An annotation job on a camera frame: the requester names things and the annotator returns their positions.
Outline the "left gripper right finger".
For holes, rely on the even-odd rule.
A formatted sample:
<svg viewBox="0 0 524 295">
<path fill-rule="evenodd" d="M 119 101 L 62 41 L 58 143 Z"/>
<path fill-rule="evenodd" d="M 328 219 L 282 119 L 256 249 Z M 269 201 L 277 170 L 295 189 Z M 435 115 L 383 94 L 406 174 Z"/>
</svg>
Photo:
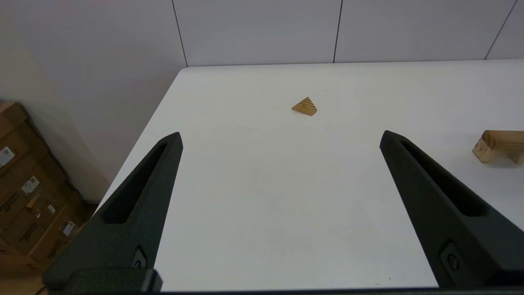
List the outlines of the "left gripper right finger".
<svg viewBox="0 0 524 295">
<path fill-rule="evenodd" d="M 380 149 L 440 287 L 523 287 L 524 233 L 398 133 Z"/>
</svg>

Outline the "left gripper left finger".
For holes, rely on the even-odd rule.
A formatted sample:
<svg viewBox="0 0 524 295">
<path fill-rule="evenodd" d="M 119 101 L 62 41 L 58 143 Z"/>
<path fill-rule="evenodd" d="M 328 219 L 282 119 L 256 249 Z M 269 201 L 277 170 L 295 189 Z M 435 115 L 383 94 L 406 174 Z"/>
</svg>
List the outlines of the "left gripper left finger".
<svg viewBox="0 0 524 295">
<path fill-rule="evenodd" d="M 43 274 L 51 293 L 158 293 L 154 265 L 183 151 L 159 140 Z"/>
</svg>

